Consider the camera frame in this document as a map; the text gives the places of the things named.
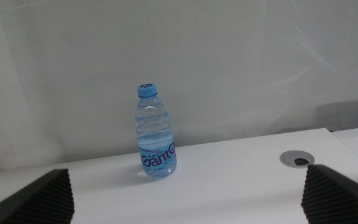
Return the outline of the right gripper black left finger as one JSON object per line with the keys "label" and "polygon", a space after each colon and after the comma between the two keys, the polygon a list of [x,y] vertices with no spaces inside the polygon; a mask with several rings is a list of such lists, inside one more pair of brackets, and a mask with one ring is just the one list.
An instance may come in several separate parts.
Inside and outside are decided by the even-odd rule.
{"label": "right gripper black left finger", "polygon": [[0,201],[0,224],[70,224],[75,203],[68,169],[54,169]]}

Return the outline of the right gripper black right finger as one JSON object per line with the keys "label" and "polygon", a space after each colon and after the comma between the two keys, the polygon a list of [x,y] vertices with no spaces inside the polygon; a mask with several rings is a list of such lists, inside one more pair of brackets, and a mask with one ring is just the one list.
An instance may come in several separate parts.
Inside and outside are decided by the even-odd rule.
{"label": "right gripper black right finger", "polygon": [[327,166],[309,165],[301,207],[312,224],[358,224],[358,183]]}

